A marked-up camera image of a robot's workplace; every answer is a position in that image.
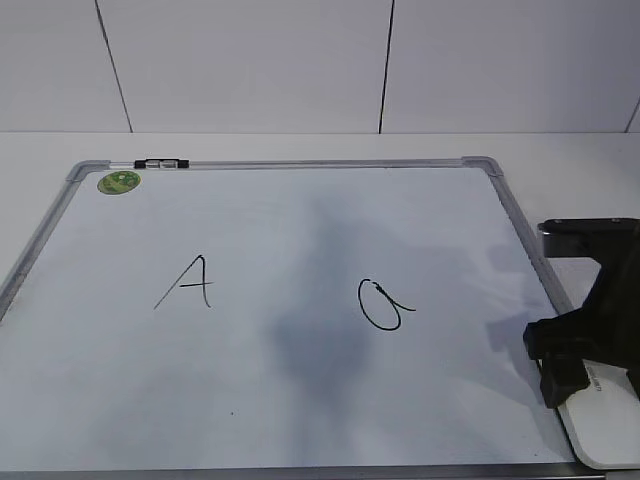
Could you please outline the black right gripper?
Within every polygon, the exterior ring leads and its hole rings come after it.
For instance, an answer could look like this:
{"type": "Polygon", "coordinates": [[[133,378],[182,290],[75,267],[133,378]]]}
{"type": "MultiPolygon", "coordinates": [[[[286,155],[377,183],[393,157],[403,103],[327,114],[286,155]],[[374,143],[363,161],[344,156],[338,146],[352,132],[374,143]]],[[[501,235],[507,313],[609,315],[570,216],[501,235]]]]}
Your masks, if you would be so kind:
{"type": "Polygon", "coordinates": [[[600,269],[582,305],[529,324],[527,354],[540,361],[540,390],[547,408],[588,388],[584,360],[623,368],[639,377],[639,220],[602,219],[591,237],[600,269]]]}

